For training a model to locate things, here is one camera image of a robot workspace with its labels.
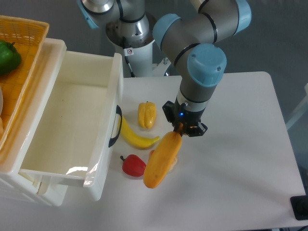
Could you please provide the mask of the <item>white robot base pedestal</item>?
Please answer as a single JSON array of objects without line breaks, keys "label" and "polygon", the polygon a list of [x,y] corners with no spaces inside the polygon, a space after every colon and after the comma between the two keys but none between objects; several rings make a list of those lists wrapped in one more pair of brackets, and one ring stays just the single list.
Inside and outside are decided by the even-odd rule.
[{"label": "white robot base pedestal", "polygon": [[160,77],[164,76],[171,65],[168,58],[153,63],[152,31],[156,19],[146,13],[136,22],[120,19],[106,25],[106,35],[113,44],[116,53],[123,58],[124,77]]}]

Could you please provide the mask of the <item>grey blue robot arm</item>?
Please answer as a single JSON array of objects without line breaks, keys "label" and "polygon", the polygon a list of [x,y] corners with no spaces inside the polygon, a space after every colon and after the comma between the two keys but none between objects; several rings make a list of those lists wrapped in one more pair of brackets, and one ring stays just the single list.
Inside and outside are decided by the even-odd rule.
[{"label": "grey blue robot arm", "polygon": [[122,55],[125,77],[154,75],[153,44],[180,74],[182,81],[174,102],[163,111],[176,132],[202,136],[207,126],[201,116],[227,65],[216,42],[236,35],[251,22],[245,0],[194,0],[197,15],[189,21],[176,14],[155,19],[143,0],[79,0],[92,29],[105,27],[108,40]]}]

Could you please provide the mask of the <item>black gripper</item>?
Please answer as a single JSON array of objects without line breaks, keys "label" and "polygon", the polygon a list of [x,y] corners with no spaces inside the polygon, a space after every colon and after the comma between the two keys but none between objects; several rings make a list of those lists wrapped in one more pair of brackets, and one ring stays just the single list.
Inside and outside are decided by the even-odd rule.
[{"label": "black gripper", "polygon": [[208,127],[201,122],[204,108],[200,111],[188,109],[188,103],[180,104],[178,100],[173,103],[167,101],[162,109],[169,123],[172,124],[174,132],[181,136],[198,137],[203,136]]}]

